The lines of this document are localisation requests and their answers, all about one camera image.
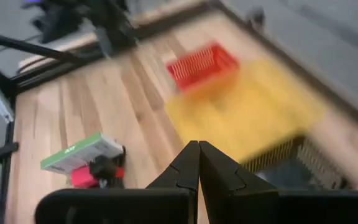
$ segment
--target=red basket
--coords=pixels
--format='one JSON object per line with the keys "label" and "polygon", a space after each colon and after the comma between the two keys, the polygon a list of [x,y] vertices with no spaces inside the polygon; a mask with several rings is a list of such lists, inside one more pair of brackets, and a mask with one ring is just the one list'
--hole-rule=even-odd
{"label": "red basket", "polygon": [[222,75],[224,70],[237,68],[238,62],[218,43],[213,42],[178,60],[168,63],[167,69],[181,90],[210,77]]}

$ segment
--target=black bracket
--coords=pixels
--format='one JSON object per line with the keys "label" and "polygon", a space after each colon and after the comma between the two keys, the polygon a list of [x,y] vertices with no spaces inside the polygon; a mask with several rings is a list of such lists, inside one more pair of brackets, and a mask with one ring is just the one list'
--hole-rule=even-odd
{"label": "black bracket", "polygon": [[2,164],[2,160],[9,157],[12,152],[16,152],[19,149],[19,143],[14,142],[10,144],[6,144],[3,147],[0,147],[0,164]]}

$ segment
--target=green box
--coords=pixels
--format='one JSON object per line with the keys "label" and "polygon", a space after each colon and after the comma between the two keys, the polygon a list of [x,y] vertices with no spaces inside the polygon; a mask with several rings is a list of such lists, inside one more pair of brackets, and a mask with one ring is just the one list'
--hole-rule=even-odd
{"label": "green box", "polygon": [[109,158],[124,152],[123,146],[97,133],[41,161],[41,169],[70,175],[100,155]]}

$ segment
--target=red object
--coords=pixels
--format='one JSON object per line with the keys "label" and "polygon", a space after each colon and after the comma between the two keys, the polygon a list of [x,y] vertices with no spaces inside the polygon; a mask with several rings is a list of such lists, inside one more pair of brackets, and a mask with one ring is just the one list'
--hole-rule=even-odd
{"label": "red object", "polygon": [[213,42],[185,57],[168,63],[167,69],[179,89],[185,90],[195,83],[209,77],[222,75],[222,71],[238,66],[236,59],[218,43]]}
{"label": "red object", "polygon": [[115,178],[117,179],[124,178],[124,169],[122,167],[117,167]]}
{"label": "red object", "polygon": [[90,168],[84,166],[71,172],[71,183],[75,188],[88,189],[98,184],[90,174]]}

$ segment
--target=wooden tabletop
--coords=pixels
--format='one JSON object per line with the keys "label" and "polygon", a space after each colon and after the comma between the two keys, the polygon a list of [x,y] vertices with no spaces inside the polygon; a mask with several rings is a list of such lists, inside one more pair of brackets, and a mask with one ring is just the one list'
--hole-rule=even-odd
{"label": "wooden tabletop", "polygon": [[[164,6],[143,15],[142,20],[156,19],[184,5]],[[99,131],[127,148],[125,186],[149,185],[183,149],[164,109],[165,102],[178,93],[165,63],[210,40],[218,41],[241,62],[273,58],[228,18],[212,13],[142,42],[118,58],[100,60],[17,96],[14,140],[20,148],[12,155],[6,223],[32,223],[39,200],[54,190],[68,187],[64,175],[40,170],[42,159]],[[94,36],[78,43],[87,41],[94,41]],[[332,114],[339,114],[335,119],[344,121],[334,121]],[[333,107],[311,131],[327,149],[327,155],[343,167],[349,165],[349,157],[354,157],[353,149],[348,150],[352,155],[338,157],[330,151],[332,141],[324,136],[344,125],[347,130],[356,127],[352,133],[358,136],[358,125],[345,117]],[[343,144],[343,136],[335,136],[333,139],[338,139],[335,144]],[[351,164],[358,170],[358,165]],[[207,221],[201,203],[199,222]]]}

